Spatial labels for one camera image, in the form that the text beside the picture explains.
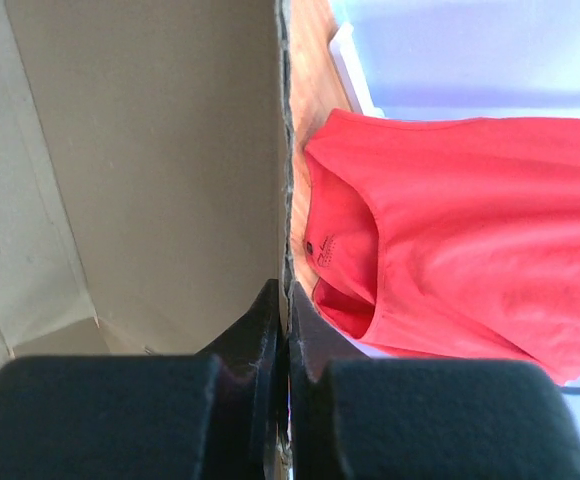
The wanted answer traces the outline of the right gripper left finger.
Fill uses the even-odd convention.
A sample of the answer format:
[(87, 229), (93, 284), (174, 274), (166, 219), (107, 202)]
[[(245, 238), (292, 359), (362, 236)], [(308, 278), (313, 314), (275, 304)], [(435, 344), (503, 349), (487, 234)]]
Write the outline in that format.
[(279, 284), (193, 355), (27, 356), (0, 369), (0, 479), (270, 479)]

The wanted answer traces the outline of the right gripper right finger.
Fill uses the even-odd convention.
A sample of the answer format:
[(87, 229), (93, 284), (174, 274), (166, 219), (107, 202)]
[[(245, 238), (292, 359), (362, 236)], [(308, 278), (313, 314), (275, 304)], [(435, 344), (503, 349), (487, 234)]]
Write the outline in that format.
[(532, 364), (372, 358), (301, 287), (288, 347), (298, 479), (580, 479), (575, 420)]

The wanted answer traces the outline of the brown cardboard box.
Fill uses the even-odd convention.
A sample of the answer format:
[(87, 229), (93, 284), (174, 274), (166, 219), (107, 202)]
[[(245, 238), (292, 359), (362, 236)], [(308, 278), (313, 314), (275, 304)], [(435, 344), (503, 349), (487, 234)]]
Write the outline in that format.
[(0, 1), (0, 369), (193, 355), (279, 284), (278, 1)]

